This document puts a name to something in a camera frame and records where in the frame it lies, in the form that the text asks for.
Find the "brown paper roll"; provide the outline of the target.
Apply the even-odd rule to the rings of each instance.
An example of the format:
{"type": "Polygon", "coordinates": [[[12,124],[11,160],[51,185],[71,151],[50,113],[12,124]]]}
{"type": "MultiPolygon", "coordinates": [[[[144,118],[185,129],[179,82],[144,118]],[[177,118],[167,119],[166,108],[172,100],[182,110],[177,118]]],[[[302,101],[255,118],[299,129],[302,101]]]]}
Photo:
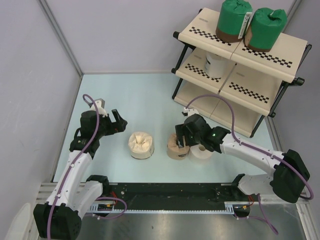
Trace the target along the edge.
{"type": "Polygon", "coordinates": [[[190,151],[189,146],[179,148],[177,145],[177,135],[172,133],[167,141],[167,155],[173,160],[184,160],[190,151]]]}

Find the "green roll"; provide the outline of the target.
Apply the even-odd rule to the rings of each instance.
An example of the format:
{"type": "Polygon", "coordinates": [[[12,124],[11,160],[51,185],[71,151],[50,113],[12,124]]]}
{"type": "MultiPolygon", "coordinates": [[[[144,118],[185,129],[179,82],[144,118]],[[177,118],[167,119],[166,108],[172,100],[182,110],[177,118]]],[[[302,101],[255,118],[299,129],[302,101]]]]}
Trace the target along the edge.
{"type": "Polygon", "coordinates": [[[244,45],[256,52],[269,52],[287,23],[284,9],[259,8],[247,28],[244,45]]]}
{"type": "Polygon", "coordinates": [[[245,0],[225,0],[221,5],[216,36],[226,43],[240,42],[247,29],[253,8],[245,0]]]}

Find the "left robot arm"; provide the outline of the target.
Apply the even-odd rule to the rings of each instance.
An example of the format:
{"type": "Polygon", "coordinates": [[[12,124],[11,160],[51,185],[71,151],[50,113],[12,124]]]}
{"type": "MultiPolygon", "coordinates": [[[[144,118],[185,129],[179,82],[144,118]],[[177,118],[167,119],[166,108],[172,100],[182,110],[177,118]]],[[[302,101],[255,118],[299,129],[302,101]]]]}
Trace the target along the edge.
{"type": "Polygon", "coordinates": [[[128,122],[116,109],[115,121],[103,109],[90,109],[81,114],[80,127],[70,143],[67,164],[51,195],[45,203],[38,203],[33,216],[39,236],[45,239],[75,240],[81,230],[82,220],[90,206],[98,198],[110,196],[111,186],[107,176],[90,175],[79,191],[82,177],[90,166],[100,139],[124,132],[128,122]]]}

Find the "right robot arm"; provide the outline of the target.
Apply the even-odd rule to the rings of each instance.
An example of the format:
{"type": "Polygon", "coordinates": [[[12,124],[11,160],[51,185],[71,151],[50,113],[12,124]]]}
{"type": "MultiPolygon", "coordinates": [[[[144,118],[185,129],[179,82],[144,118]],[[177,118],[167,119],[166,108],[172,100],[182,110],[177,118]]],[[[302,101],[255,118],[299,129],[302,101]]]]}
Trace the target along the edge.
{"type": "Polygon", "coordinates": [[[224,127],[210,127],[199,114],[189,116],[175,126],[179,148],[202,145],[209,152],[237,157],[264,171],[260,175],[240,174],[230,188],[231,196],[242,201],[252,194],[272,194],[288,203],[296,203],[310,178],[301,156],[290,149],[287,152],[259,148],[250,142],[235,139],[224,127]]]}

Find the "beige three-tier shelf rack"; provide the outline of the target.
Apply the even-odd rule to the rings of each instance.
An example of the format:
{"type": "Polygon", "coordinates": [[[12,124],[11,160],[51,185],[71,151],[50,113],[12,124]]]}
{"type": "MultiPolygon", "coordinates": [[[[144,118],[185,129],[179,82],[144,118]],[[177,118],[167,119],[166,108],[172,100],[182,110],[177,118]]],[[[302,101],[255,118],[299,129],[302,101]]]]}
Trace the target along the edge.
{"type": "Polygon", "coordinates": [[[183,51],[172,73],[179,77],[173,100],[200,114],[253,137],[265,117],[274,117],[287,88],[301,86],[297,70],[312,48],[306,40],[282,33],[269,52],[227,43],[215,34],[219,13],[203,8],[173,37],[191,49],[183,51]],[[221,78],[205,73],[206,53],[227,59],[221,78]]]}

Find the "unwrapped white paper roll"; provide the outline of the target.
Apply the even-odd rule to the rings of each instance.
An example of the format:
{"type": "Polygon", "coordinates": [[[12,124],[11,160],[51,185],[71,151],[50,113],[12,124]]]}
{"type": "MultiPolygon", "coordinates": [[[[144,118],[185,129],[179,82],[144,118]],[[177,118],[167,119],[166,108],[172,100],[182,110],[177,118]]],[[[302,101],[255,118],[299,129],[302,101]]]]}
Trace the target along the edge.
{"type": "Polygon", "coordinates": [[[198,144],[190,147],[188,158],[193,164],[206,165],[211,160],[212,155],[213,152],[198,144]]]}

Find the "cream wrapped paper roll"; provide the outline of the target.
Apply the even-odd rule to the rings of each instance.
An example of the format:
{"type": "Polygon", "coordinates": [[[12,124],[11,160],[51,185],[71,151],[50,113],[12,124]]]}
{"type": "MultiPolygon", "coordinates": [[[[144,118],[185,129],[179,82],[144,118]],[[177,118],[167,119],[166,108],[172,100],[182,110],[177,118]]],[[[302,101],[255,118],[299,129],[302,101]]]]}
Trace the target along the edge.
{"type": "Polygon", "coordinates": [[[137,160],[150,158],[155,151],[153,137],[146,132],[133,132],[128,140],[130,155],[137,160]]]}

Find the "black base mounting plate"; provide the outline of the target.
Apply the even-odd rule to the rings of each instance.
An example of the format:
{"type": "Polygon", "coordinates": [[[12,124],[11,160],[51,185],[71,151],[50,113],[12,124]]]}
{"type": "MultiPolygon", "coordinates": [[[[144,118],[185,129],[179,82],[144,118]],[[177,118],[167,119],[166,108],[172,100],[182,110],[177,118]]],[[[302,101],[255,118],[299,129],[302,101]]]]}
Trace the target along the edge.
{"type": "Polygon", "coordinates": [[[222,183],[118,183],[110,185],[111,197],[118,197],[133,211],[224,211],[226,203],[249,207],[258,201],[235,185],[222,183]]]}

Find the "aluminium rail frame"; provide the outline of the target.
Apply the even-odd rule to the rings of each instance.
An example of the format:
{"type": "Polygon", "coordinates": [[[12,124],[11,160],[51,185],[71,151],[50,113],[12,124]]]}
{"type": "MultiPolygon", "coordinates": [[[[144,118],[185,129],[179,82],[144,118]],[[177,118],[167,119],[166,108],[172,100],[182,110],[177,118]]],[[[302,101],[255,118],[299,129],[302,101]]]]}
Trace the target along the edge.
{"type": "Polygon", "coordinates": [[[249,215],[258,196],[246,195],[233,184],[221,183],[111,183],[107,199],[91,201],[86,214],[217,213],[249,215]]]}

